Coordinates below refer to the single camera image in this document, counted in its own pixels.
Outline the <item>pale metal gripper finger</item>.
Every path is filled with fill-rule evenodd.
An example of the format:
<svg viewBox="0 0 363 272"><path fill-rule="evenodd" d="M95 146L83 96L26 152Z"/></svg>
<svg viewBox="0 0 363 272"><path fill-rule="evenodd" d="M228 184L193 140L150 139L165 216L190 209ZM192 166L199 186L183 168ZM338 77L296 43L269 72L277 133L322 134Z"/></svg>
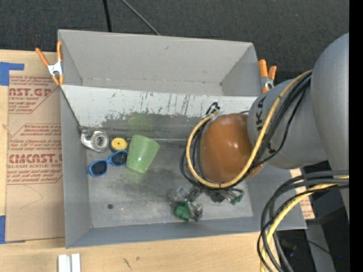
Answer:
<svg viewBox="0 0 363 272"><path fill-rule="evenodd" d="M185 190L183 187L179 187L176 190L169 193L169 200L172 203L186 203L193 202L199 196L199 188L190 188Z"/></svg>
<svg viewBox="0 0 363 272"><path fill-rule="evenodd" d="M189 219L198 222L203 217L203 206L196 201L188 202Z"/></svg>

